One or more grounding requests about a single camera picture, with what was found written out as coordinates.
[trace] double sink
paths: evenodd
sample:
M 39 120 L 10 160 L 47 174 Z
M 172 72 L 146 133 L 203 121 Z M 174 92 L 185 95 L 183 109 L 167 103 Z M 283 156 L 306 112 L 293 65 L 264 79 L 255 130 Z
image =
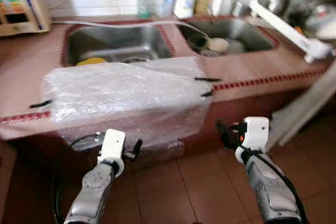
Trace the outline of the double sink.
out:
M 205 32 L 211 38 L 237 41 L 244 47 L 244 52 L 270 50 L 274 47 L 256 27 L 241 19 L 193 20 L 186 23 Z M 187 41 L 198 34 L 186 26 L 178 28 Z M 84 27 L 70 34 L 67 56 L 67 65 L 75 66 L 92 57 L 103 58 L 107 62 L 132 63 L 169 58 L 172 53 L 162 33 L 155 26 Z

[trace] yellow sponge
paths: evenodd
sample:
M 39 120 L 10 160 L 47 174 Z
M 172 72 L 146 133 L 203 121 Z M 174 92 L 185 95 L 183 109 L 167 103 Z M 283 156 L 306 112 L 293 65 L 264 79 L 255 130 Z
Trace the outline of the yellow sponge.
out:
M 87 64 L 97 64 L 97 63 L 103 63 L 103 62 L 106 62 L 106 60 L 104 60 L 103 58 L 99 58 L 99 57 L 93 57 L 93 58 L 77 63 L 76 66 L 82 66 L 82 65 L 87 65 Z

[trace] tile floor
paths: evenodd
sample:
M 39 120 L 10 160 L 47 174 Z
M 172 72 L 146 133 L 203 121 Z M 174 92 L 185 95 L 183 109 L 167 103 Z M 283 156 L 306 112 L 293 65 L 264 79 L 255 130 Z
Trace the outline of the tile floor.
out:
M 296 186 L 311 224 L 336 223 L 335 131 L 335 115 L 319 116 L 285 147 L 271 151 Z M 197 221 L 262 223 L 244 167 L 233 151 L 184 157 L 122 175 L 102 224 Z

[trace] black cable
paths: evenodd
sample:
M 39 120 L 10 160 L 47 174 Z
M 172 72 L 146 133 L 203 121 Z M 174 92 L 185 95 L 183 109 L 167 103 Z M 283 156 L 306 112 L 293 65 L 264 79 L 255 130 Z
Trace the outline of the black cable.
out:
M 208 82 L 214 82 L 214 81 L 222 81 L 222 79 L 218 79 L 218 78 L 200 78 L 200 77 L 195 77 L 195 81 L 208 81 Z
M 293 193 L 293 195 L 295 197 L 295 202 L 298 206 L 300 216 L 302 218 L 302 224 L 308 224 L 306 211 L 304 209 L 302 201 L 300 200 L 300 198 L 298 196 L 298 193 L 296 192 L 296 189 L 295 189 L 295 186 L 293 185 L 293 183 L 285 175 L 283 175 L 277 168 L 275 168 L 274 165 L 272 165 L 270 162 L 268 162 L 265 158 L 260 156 L 258 153 L 254 153 L 251 149 L 248 149 L 248 148 L 242 146 L 241 144 L 239 145 L 239 147 L 241 147 L 243 150 L 250 153 L 252 156 L 256 156 L 258 159 L 263 161 L 266 165 L 268 165 L 283 180 L 283 182 L 286 184 L 286 186 L 288 186 L 288 188 L 291 190 L 291 192 Z
M 48 105 L 48 104 L 50 104 L 50 103 L 52 103 L 52 100 L 47 100 L 47 101 L 44 101 L 44 102 L 42 102 L 42 103 L 32 104 L 32 105 L 30 105 L 29 107 L 30 107 L 31 109 L 33 109 L 33 108 L 38 108 L 38 107 L 42 107 L 42 106 Z
M 68 151 L 78 142 L 88 138 L 88 137 L 96 137 L 96 134 L 90 134 L 90 135 L 85 135 L 80 138 L 77 138 L 73 140 L 67 148 L 59 154 L 59 157 L 56 161 L 56 167 L 60 165 L 60 162 L 65 154 L 68 153 Z M 56 224 L 63 224 L 64 223 L 64 217 L 61 213 L 61 210 L 59 208 L 60 205 L 60 194 L 61 194 L 61 189 L 62 189 L 62 178 L 56 181 L 56 173 L 54 172 L 52 177 L 51 177 L 51 205 L 52 205 L 52 210 L 53 213 L 52 215 L 54 216 Z

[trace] drain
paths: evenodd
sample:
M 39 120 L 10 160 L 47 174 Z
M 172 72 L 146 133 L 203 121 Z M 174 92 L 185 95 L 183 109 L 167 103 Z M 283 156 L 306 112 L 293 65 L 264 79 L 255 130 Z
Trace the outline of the drain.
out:
M 134 62 L 145 62 L 145 61 L 149 61 L 149 59 L 141 58 L 141 57 L 129 57 L 129 58 L 123 59 L 121 62 L 122 63 L 134 63 Z

